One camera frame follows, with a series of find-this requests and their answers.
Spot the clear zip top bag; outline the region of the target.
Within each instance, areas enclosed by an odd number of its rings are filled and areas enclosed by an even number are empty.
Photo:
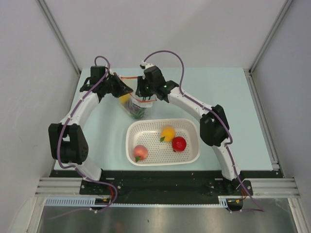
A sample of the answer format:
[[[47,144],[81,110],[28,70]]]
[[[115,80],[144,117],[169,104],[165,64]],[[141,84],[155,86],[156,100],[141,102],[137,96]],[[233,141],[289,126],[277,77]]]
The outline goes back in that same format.
[[[121,77],[121,80],[127,85],[129,86],[130,88],[133,89],[133,92],[130,93],[129,95],[131,96],[130,100],[137,104],[138,106],[140,107],[143,107],[143,108],[146,108],[146,114],[145,114],[145,117],[147,117],[147,115],[150,113],[151,111],[151,108],[153,106],[153,103],[155,101],[152,101],[152,102],[143,102],[142,101],[142,98],[143,97],[138,97],[135,92],[136,92],[136,89],[137,89],[137,77]]]

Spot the fake orange fruit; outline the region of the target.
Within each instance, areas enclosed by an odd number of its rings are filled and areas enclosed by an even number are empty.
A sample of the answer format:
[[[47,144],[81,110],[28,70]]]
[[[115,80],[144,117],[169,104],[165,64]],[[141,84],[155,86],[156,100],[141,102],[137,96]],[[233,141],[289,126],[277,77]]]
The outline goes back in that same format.
[[[175,138],[175,129],[171,126],[165,127],[161,131],[160,142],[171,142]]]

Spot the fake pink peach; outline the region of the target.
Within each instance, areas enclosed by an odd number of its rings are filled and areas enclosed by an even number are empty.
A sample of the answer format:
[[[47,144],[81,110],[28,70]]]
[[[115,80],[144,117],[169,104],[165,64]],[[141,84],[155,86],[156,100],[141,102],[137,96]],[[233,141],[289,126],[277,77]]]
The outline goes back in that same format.
[[[148,150],[143,145],[135,146],[133,153],[136,163],[140,160],[145,160],[148,157]]]

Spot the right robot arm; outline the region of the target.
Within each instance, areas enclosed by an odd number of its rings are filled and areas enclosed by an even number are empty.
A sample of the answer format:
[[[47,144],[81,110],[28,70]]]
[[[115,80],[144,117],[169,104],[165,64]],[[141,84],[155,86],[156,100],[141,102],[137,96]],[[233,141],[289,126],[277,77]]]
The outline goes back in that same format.
[[[234,161],[230,145],[233,143],[229,124],[220,105],[210,106],[185,92],[180,84],[166,81],[161,70],[150,63],[142,62],[143,75],[138,78],[140,97],[155,95],[158,100],[173,104],[189,113],[199,122],[202,141],[212,147],[221,165],[224,189],[230,195],[242,188],[241,170]]]

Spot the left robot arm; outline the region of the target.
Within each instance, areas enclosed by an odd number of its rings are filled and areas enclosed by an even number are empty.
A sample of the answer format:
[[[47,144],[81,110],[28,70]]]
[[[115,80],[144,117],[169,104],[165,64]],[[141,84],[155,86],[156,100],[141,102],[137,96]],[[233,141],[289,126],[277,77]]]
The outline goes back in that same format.
[[[102,169],[88,158],[89,147],[83,127],[105,95],[120,98],[132,92],[133,89],[109,67],[92,66],[75,106],[59,123],[52,123],[48,128],[53,159],[62,169],[73,168],[85,180],[90,180],[90,188],[97,194],[107,190],[107,181],[101,178]]]

